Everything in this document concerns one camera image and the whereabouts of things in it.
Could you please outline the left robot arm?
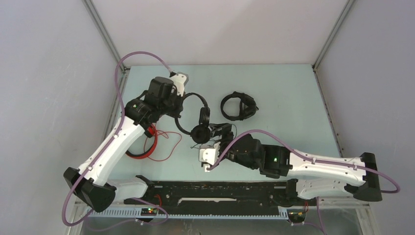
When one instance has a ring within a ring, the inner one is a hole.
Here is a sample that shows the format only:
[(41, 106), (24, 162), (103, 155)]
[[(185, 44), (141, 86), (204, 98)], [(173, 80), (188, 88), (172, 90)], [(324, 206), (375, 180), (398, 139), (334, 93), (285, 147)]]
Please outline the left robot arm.
[(95, 212), (102, 212), (114, 201), (137, 198), (143, 204), (154, 200), (151, 182), (140, 176), (130, 180), (109, 180), (118, 161), (142, 135), (150, 135), (149, 127), (163, 115), (174, 117), (182, 109), (180, 101), (188, 76), (172, 73), (169, 78), (155, 77), (149, 88), (129, 101), (99, 148), (78, 168), (69, 167), (64, 179), (74, 188), (74, 195)]

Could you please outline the small black foam headphones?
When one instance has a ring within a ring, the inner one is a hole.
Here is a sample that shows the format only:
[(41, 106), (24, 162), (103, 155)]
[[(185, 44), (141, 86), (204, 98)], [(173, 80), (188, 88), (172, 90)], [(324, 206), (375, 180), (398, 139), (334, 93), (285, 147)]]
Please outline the small black foam headphones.
[(187, 131), (180, 125), (179, 118), (174, 118), (176, 127), (183, 134), (190, 136), (196, 144), (205, 144), (214, 137), (220, 138), (221, 132), (216, 132), (216, 133), (210, 132), (210, 129), (209, 129), (210, 107), (206, 99), (197, 93), (187, 93), (187, 94), (184, 94), (184, 101), (185, 99), (187, 99), (188, 97), (192, 95), (198, 97), (203, 104), (203, 106), (200, 108), (200, 111), (199, 111), (198, 124), (195, 127), (193, 127), (191, 131)]

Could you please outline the black headset with microphone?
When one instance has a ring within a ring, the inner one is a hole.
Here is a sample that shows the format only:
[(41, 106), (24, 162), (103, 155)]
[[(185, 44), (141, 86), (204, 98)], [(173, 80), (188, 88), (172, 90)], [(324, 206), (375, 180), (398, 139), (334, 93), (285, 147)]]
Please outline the black headset with microphone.
[[(230, 116), (228, 115), (225, 110), (224, 110), (224, 106), (226, 104), (226, 102), (229, 99), (233, 99), (233, 98), (239, 98), (239, 112), (237, 116)], [(254, 100), (253, 97), (251, 97), (250, 95), (246, 94), (246, 93), (240, 93), (237, 91), (234, 91), (233, 93), (225, 96), (220, 103), (220, 110), (221, 110), (221, 114), (224, 118), (226, 118), (227, 120), (230, 121), (242, 121), (245, 119), (248, 119), (252, 116), (254, 116), (256, 114), (256, 112), (259, 110), (259, 107), (256, 104), (256, 101)]]

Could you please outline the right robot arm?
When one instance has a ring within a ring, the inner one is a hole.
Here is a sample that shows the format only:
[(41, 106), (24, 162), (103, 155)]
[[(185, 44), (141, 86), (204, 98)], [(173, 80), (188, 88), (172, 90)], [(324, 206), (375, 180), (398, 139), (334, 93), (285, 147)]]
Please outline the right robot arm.
[(288, 177), (285, 200), (292, 205), (319, 196), (351, 196), (366, 202), (382, 201), (376, 158), (364, 152), (354, 158), (331, 158), (301, 152), (286, 144), (262, 144), (254, 130), (234, 137), (230, 124), (214, 130), (221, 138), (199, 147), (198, 160), (206, 172), (228, 159), (261, 175)]

